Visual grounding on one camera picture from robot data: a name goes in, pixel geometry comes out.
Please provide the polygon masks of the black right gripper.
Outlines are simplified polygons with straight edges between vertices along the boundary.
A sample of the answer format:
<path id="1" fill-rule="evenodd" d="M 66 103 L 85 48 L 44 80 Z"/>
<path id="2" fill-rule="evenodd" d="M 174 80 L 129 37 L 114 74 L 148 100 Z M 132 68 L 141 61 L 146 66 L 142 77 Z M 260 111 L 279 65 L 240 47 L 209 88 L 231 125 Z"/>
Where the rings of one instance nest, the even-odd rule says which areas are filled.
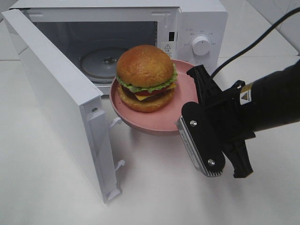
<path id="1" fill-rule="evenodd" d="M 222 91 L 214 82 L 204 65 L 194 66 L 187 71 L 193 78 L 198 103 L 205 101 L 205 112 L 214 132 L 221 141 L 233 141 L 224 144 L 224 154 L 234 168 L 234 178 L 246 178 L 252 172 L 245 140 L 255 137 L 253 131 L 241 121 L 239 115 L 240 90 L 245 82 L 238 80 L 229 89 Z"/>

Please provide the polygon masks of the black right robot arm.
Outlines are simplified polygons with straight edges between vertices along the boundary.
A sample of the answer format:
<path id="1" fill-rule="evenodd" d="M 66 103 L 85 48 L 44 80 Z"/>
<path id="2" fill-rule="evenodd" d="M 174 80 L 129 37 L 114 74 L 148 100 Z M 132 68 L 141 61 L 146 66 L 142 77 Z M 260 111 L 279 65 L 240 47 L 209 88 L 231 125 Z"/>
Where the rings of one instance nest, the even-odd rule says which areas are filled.
<path id="1" fill-rule="evenodd" d="M 191 68 L 198 102 L 185 103 L 178 128 L 194 167 L 208 177 L 222 174 L 225 160 L 235 178 L 253 171 L 245 141 L 257 131 L 300 120 L 300 65 L 252 83 L 236 81 L 221 90 L 204 66 Z"/>

